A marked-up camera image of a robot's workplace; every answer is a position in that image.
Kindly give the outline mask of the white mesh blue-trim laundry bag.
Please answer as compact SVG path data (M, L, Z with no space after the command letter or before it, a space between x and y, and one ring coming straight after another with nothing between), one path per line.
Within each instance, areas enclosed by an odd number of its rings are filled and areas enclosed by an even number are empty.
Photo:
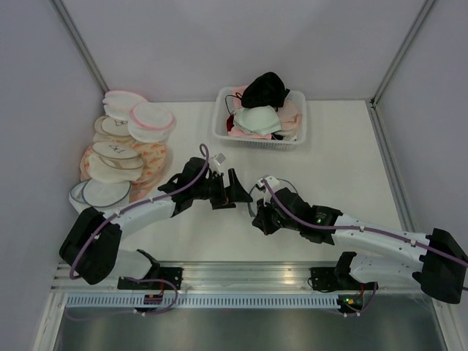
M282 189L282 188L288 188L290 191L298 194L298 190L295 187L293 183L288 181L287 179L284 178L275 178L270 175L265 175L264 178L266 178L268 181L272 180L273 184L271 185L273 190L277 189ZM255 218L257 215L257 200L263 199L265 195L265 187L263 186L263 183L261 182L261 179L259 179L249 190L249 195L252 198L252 201L247 204L247 209L248 213L251 219Z

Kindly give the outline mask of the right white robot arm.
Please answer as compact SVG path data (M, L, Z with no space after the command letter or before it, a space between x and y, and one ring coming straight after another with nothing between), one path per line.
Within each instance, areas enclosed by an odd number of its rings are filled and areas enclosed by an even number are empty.
M293 230L313 244L348 246L333 269L343 290L373 283L391 287L419 287L441 302L461 302L467 272L467 254L446 230L430 234L389 230L353 218L338 209L309 205L288 188L270 192L250 211L252 225L265 235Z

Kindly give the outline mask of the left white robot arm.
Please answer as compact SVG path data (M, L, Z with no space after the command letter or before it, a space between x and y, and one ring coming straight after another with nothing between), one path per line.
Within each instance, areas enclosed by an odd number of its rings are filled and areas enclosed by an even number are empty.
M207 160L192 157L153 197L108 212L94 207L81 211L59 257L70 266L71 279L95 285L109 276L130 277L143 289L153 289L159 283L159 263L143 249L122 249L121 241L181 214L196 200L209 201L214 210L253 201L234 169L212 170Z

